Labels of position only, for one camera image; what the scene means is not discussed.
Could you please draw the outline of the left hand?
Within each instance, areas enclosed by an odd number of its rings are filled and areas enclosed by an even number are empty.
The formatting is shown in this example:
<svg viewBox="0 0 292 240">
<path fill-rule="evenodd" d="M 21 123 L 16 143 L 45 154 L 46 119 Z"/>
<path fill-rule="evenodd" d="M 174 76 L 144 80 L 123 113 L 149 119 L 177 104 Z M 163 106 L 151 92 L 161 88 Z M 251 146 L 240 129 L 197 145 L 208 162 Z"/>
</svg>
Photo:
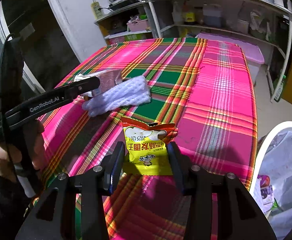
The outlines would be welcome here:
<svg viewBox="0 0 292 240">
<path fill-rule="evenodd" d="M 44 139 L 42 133 L 44 132 L 43 124 L 37 120 L 37 136 L 34 142 L 33 153 L 31 154 L 32 164 L 36 170 L 41 170 L 44 166 Z M 21 152 L 13 145 L 8 146 L 10 157 L 7 153 L 7 147 L 4 143 L 0 143 L 0 176 L 6 178 L 14 183 L 17 182 L 17 178 L 14 174 L 14 164 L 19 163 L 22 159 Z"/>
</svg>

